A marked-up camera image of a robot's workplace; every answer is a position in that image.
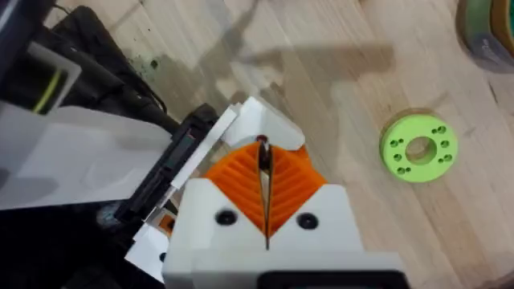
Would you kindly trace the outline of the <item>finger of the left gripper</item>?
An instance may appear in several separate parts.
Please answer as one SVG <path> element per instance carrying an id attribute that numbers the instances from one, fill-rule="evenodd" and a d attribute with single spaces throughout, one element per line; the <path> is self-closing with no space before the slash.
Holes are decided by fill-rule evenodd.
<path id="1" fill-rule="evenodd" d="M 261 97 L 250 96 L 227 109 L 235 113 L 235 119 L 222 134 L 222 140 L 232 148 L 248 145 L 259 136 L 265 136 L 270 145 L 290 151 L 305 143 L 300 127 Z"/>

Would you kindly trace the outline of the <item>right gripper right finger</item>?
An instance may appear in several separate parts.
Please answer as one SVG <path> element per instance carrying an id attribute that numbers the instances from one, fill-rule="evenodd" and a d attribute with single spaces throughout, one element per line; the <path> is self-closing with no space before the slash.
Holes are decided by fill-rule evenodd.
<path id="1" fill-rule="evenodd" d="M 363 249 L 345 187 L 329 183 L 304 150 L 271 147 L 267 249 Z"/>

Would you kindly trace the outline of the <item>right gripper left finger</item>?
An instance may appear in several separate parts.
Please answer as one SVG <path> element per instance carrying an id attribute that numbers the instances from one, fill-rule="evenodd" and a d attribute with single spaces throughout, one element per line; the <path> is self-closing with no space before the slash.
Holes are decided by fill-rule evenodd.
<path id="1" fill-rule="evenodd" d="M 195 261 L 211 253 L 266 250 L 260 147 L 256 141 L 236 149 L 186 182 L 162 267 L 166 282 L 190 282 Z"/>

